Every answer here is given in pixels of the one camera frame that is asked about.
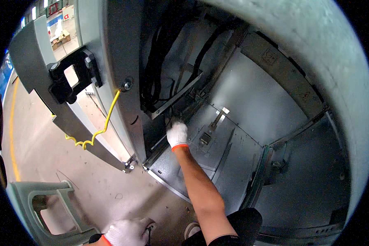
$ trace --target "yellow grounding wire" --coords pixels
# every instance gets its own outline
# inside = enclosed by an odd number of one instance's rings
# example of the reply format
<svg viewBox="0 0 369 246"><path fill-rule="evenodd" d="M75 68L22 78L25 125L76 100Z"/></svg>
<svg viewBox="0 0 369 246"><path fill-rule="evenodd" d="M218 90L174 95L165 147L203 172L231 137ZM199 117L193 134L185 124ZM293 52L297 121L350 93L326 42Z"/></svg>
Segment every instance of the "yellow grounding wire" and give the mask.
<svg viewBox="0 0 369 246"><path fill-rule="evenodd" d="M66 140L69 140L69 139L74 140L75 146L82 145L83 150L86 150L86 144L90 144L91 146L93 146L94 145L94 139L96 138L96 136L99 135L99 134L101 134L101 133L104 133L107 130L110 115L112 114L113 108L114 108L114 106L116 104L116 101L119 98L119 95L120 95L120 90L118 90L118 92L116 93L116 96L115 96L115 98L112 101L111 107L109 108L107 119L105 120L104 130L100 130L100 131L97 131L96 133L94 133L91 141L90 140L86 140L84 142L82 142L82 141L77 142L77 140L74 137L70 137L67 134L64 134L64 136L66 137Z"/></svg>

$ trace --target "warning label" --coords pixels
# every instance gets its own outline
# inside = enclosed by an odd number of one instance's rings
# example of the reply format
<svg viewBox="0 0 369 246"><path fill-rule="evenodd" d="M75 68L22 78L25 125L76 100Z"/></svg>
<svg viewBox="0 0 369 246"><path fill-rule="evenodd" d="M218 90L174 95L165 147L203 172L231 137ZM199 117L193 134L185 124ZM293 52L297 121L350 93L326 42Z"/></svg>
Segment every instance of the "warning label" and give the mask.
<svg viewBox="0 0 369 246"><path fill-rule="evenodd" d="M275 61L279 58L278 55L276 55L274 52L272 52L269 48L266 49L264 54L262 55L262 60L268 64L269 66L272 66Z"/></svg>

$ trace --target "white work glove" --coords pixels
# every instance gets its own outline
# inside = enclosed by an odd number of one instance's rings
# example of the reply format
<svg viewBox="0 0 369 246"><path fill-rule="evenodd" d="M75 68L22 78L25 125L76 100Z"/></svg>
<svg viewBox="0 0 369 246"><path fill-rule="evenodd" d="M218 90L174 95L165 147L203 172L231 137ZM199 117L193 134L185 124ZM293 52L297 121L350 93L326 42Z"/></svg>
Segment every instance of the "white work glove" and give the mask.
<svg viewBox="0 0 369 246"><path fill-rule="evenodd" d="M187 126L178 121L172 123L172 128L167 130L167 140L171 145L172 151L178 147L188 147Z"/></svg>
<svg viewBox="0 0 369 246"><path fill-rule="evenodd" d="M111 246L145 246L149 239L147 228L153 223L155 221L151 218L117 220L103 237Z"/></svg>

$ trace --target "yellow floor line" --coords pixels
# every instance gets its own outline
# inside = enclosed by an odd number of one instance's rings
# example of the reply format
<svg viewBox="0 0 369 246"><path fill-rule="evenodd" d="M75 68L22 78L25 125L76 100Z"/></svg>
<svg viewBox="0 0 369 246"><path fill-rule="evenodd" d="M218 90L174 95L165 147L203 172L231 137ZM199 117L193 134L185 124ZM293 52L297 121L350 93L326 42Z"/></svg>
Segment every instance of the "yellow floor line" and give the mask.
<svg viewBox="0 0 369 246"><path fill-rule="evenodd" d="M16 181L20 181L20 175L18 170L18 165L16 164L15 159L15 151L14 151L14 111L15 111L15 100L16 100L16 91L18 90L18 84L19 84L19 78L15 81L15 87L14 87L14 94L13 94L13 100L11 103L11 115L10 115L10 152L11 152L11 159L13 162L13 170L15 174Z"/></svg>

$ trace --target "black hinge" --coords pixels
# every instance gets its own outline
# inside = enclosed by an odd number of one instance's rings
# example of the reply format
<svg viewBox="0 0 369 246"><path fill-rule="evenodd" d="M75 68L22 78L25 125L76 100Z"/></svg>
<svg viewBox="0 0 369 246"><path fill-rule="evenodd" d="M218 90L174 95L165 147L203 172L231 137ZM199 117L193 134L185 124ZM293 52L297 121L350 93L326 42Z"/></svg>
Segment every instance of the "black hinge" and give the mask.
<svg viewBox="0 0 369 246"><path fill-rule="evenodd" d="M64 70L71 65L78 76L78 82L73 87L69 85L64 75ZM77 100L79 92L91 83L96 87L103 85L96 59L85 46L78 48L57 63L48 64L47 67L52 78L52 84L48 90L58 104L64 102L73 104Z"/></svg>

